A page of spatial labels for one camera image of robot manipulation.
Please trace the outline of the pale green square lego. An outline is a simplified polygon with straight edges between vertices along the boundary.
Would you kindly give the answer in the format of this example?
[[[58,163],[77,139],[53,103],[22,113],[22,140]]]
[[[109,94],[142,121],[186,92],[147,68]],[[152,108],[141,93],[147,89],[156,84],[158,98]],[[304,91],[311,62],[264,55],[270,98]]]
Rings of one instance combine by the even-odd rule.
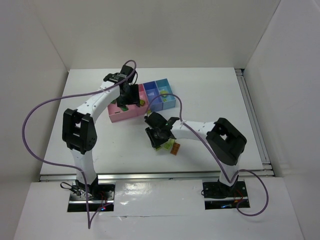
[[[174,139],[170,139],[166,143],[164,143],[162,147],[167,151],[171,151],[171,149],[173,148],[174,143],[175,143],[175,140]]]

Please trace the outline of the orange lego plate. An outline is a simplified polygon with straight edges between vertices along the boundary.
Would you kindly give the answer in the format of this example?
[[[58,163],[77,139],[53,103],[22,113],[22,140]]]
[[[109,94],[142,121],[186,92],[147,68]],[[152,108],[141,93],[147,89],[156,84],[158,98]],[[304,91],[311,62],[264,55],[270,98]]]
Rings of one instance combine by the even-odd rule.
[[[181,145],[180,145],[179,143],[174,143],[174,144],[172,145],[170,154],[176,156],[176,155],[178,154],[178,151],[179,151],[179,149],[180,149],[180,146],[181,146]]]

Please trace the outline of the pale green small lego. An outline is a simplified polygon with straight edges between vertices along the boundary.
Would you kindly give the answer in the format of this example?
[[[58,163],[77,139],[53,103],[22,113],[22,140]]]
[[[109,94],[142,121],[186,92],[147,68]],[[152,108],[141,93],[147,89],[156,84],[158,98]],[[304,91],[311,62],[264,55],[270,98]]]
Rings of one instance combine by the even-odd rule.
[[[165,90],[162,90],[160,93],[165,96],[168,92]]]

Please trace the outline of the yellow-green lego brick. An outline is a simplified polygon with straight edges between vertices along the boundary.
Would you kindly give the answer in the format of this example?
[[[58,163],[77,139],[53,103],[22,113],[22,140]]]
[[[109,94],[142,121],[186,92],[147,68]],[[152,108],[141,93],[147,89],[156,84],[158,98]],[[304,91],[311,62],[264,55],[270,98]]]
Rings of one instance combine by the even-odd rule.
[[[140,103],[140,106],[141,106],[141,107],[143,107],[143,106],[146,104],[146,102],[145,102],[143,99],[141,99],[141,100],[139,101],[139,103]]]

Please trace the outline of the dark green double lego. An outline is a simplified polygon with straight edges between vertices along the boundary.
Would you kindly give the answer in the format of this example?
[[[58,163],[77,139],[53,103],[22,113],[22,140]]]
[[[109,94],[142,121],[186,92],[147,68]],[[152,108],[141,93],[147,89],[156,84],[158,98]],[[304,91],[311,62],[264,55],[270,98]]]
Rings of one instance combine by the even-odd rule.
[[[120,106],[119,107],[123,112],[126,112],[129,110],[129,108],[126,105]]]

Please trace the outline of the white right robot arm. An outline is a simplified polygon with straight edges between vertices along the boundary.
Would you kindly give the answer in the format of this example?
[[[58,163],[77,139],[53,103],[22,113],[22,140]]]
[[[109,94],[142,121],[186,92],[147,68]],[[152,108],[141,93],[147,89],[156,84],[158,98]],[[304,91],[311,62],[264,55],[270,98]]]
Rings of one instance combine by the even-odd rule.
[[[208,198],[224,199],[230,196],[239,177],[239,159],[245,150],[247,139],[226,118],[215,122],[181,120],[178,117],[165,119],[161,114],[152,112],[144,116],[148,125],[145,129],[151,146],[158,148],[168,140],[200,141],[213,154],[220,175],[217,183],[208,193]]]

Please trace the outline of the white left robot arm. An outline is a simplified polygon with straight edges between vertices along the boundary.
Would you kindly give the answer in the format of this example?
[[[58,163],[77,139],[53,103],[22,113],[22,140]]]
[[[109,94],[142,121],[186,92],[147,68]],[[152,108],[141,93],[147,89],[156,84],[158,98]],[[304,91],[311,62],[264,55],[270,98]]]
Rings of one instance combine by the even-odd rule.
[[[94,169],[93,153],[98,137],[95,123],[102,112],[115,104],[124,109],[128,105],[140,106],[139,87],[133,84],[137,72],[123,65],[120,72],[104,77],[99,93],[92,95],[76,109],[63,113],[62,140],[73,156],[76,171],[76,186],[94,196],[98,192],[98,175]]]

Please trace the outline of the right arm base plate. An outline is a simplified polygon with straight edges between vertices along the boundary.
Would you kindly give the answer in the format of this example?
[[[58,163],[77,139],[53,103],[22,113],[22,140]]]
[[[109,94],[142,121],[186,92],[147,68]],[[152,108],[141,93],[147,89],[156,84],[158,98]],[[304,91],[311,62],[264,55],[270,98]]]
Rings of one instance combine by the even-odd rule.
[[[228,187],[217,181],[202,183],[200,193],[204,197],[205,210],[222,210],[250,208],[247,186],[244,181],[237,181],[234,186]]]

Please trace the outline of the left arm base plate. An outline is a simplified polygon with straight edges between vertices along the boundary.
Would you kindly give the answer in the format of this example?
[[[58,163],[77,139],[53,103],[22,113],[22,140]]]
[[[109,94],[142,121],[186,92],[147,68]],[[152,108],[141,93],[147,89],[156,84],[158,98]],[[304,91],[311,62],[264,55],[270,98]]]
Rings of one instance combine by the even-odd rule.
[[[76,186],[75,183],[61,182],[60,187],[70,191],[67,212],[86,212],[86,192]],[[95,212],[99,208],[101,212],[114,211],[115,183],[101,184],[97,193],[88,194],[88,206],[90,212]]]

